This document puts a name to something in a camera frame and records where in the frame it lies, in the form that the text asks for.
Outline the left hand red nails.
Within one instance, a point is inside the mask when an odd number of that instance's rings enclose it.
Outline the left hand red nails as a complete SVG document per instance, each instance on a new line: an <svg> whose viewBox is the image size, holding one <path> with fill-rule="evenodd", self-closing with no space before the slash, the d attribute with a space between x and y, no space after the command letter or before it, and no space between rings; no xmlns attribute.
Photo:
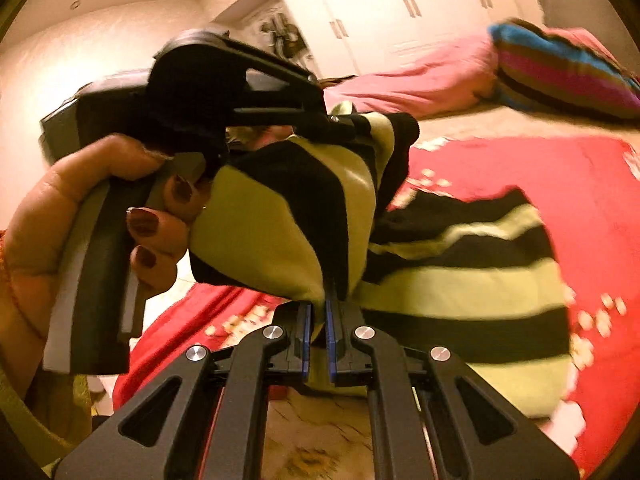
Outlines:
<svg viewBox="0 0 640 480"><path fill-rule="evenodd" d="M61 288L82 266L107 180L153 177L168 159L110 134L56 162L17 206L1 235L1 369L20 398L40 367ZM175 283L210 181L173 174L162 195L160 206L122 208L116 228L134 242L125 268L137 275L144 298Z"/></svg>

